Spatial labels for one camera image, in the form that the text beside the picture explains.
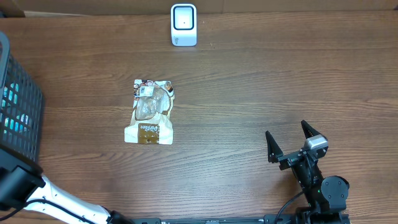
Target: food package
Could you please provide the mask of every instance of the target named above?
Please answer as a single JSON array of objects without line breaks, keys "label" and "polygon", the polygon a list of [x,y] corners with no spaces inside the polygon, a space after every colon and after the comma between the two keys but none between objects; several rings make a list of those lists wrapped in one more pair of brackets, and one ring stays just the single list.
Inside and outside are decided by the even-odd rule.
[{"label": "food package", "polygon": [[170,112],[174,90],[170,81],[134,81],[134,103],[124,141],[141,144],[172,144]]}]

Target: black basket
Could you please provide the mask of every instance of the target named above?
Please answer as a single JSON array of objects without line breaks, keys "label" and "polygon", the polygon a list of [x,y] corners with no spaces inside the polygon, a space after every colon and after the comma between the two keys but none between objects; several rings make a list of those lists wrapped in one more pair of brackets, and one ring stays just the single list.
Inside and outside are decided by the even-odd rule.
[{"label": "black basket", "polygon": [[0,32],[0,147],[13,149],[37,162],[44,97],[41,89],[10,55],[9,41]]}]

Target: small white box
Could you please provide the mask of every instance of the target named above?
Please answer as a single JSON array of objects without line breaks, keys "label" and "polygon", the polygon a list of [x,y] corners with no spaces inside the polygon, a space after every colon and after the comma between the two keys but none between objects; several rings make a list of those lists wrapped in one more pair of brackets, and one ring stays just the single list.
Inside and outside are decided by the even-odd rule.
[{"label": "small white box", "polygon": [[193,4],[175,4],[171,9],[174,46],[197,44],[197,9]]}]

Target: printed label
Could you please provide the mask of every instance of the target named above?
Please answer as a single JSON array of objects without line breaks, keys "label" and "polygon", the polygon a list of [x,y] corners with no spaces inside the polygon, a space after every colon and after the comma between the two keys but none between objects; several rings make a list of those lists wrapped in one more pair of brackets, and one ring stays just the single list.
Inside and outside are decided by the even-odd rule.
[{"label": "printed label", "polygon": [[139,88],[139,96],[152,96],[154,94],[153,86],[142,86]]},{"label": "printed label", "polygon": [[160,127],[156,124],[139,123],[138,124],[138,143],[141,144],[159,144]]}]

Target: wood grain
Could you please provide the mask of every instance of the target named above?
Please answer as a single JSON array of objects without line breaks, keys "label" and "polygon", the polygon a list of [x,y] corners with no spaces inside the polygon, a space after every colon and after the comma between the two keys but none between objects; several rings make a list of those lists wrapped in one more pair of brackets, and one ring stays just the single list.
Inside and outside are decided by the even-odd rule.
[{"label": "wood grain", "polygon": [[[306,119],[330,140],[323,175],[350,181],[352,223],[395,222],[398,13],[199,15],[198,45],[181,48],[169,23],[0,20],[46,96],[40,165],[55,184],[132,218],[276,213],[299,186],[268,164],[264,133],[296,151]],[[135,78],[172,81],[173,145],[124,142]],[[58,223],[28,212],[5,223],[22,222]]]}]

